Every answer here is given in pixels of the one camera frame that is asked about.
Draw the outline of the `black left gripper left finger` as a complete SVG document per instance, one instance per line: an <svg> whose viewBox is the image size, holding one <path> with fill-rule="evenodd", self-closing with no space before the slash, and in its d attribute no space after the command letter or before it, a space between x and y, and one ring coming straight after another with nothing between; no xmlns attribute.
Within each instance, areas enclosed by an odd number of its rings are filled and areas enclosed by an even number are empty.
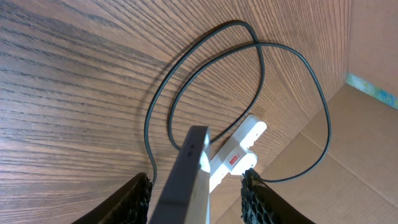
<svg viewBox="0 0 398 224"><path fill-rule="evenodd" d="M146 224L152 182L140 172L73 224Z"/></svg>

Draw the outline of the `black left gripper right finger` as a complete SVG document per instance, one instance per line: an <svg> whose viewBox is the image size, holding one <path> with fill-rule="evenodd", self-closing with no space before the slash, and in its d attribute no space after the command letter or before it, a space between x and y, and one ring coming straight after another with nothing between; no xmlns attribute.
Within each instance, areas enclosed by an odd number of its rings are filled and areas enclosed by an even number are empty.
<svg viewBox="0 0 398 224"><path fill-rule="evenodd" d="M241 183L245 224L315 224L273 191L254 169L245 171Z"/></svg>

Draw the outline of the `blue Galaxy smartphone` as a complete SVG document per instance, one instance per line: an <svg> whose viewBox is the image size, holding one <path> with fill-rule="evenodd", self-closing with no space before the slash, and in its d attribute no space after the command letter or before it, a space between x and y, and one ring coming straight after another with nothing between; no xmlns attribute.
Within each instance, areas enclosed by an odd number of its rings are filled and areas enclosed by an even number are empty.
<svg viewBox="0 0 398 224"><path fill-rule="evenodd" d="M192 126L167 179L150 224L210 222L210 130Z"/></svg>

